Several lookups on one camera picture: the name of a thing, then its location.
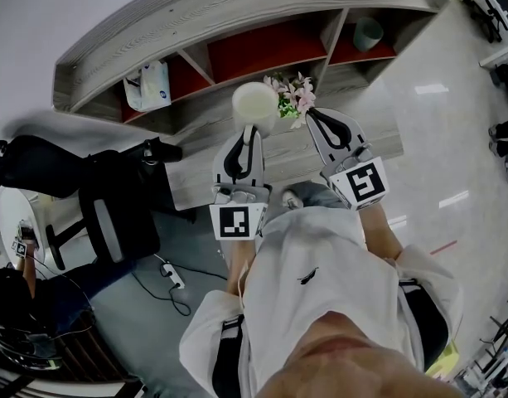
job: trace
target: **black pants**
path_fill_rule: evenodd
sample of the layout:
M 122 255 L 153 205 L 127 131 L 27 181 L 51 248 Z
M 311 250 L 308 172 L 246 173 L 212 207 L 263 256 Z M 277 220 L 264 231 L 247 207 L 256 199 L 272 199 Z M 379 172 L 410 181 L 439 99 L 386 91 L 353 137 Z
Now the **black pants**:
M 508 121 L 498 124 L 496 126 L 496 135 L 495 138 L 498 140 L 500 138 L 508 138 Z M 508 155 L 508 142 L 499 141 L 496 144 L 496 152 L 499 156 Z

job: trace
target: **wooden shelf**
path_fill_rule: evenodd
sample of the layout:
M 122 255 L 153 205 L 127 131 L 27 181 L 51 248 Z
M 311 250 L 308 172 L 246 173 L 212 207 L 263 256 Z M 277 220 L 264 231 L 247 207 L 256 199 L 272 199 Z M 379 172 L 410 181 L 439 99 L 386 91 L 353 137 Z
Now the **wooden shelf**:
M 210 83 L 193 68 L 183 57 L 174 56 L 166 59 L 169 69 L 169 86 L 171 87 L 171 100 L 175 102 L 179 99 L 192 95 L 197 91 L 210 86 Z M 129 123 L 136 118 L 147 114 L 148 112 L 138 112 L 128 106 L 127 98 L 124 96 L 123 83 L 121 83 L 119 98 L 122 100 L 122 119 L 123 123 Z
M 345 25 L 336 42 L 335 50 L 329 60 L 329 65 L 341 65 L 351 62 L 377 61 L 379 59 L 392 59 L 397 56 L 394 48 L 387 41 L 379 41 L 377 45 L 369 51 L 359 51 L 353 45 L 353 34 L 355 33 L 355 24 Z
M 319 31 L 305 20 L 241 32 L 208 44 L 215 82 L 327 57 Z

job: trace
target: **office chair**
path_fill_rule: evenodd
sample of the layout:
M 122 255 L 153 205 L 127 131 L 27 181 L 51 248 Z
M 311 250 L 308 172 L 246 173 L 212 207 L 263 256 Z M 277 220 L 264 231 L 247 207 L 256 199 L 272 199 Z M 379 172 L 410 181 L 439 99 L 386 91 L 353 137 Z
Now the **office chair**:
M 0 141 L 0 186 L 66 198 L 79 191 L 83 219 L 56 235 L 46 227 L 58 269 L 60 247 L 84 228 L 99 260 L 119 262 L 157 253 L 160 241 L 151 209 L 194 221 L 174 209 L 164 162 L 181 160 L 181 149 L 159 138 L 118 153 L 80 158 L 42 138 Z

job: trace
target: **floor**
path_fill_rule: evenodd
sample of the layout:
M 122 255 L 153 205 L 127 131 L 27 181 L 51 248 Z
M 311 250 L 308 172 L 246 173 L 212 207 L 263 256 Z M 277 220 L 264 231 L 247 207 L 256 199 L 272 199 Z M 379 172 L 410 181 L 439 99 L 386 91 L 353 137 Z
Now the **floor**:
M 395 112 L 404 155 L 386 161 L 391 192 L 385 210 L 404 244 L 417 243 L 462 282 L 465 313 L 456 344 L 462 361 L 495 332 L 490 315 L 508 314 L 508 185 L 501 161 L 487 148 L 487 128 L 508 119 L 501 90 L 477 61 L 491 52 L 463 7 L 453 2 L 438 20 L 369 89 L 336 106 L 349 115 Z M 416 87 L 448 91 L 418 94 Z M 225 273 L 207 208 L 194 226 L 157 216 L 162 255 L 183 265 Z M 154 258 L 137 276 L 156 295 L 172 285 Z M 223 282 L 181 270 L 187 288 L 177 299 L 194 311 Z M 205 396 L 178 362 L 177 344 L 189 318 L 170 302 L 151 298 L 132 277 L 94 300 L 99 327 L 113 349 L 162 396 Z

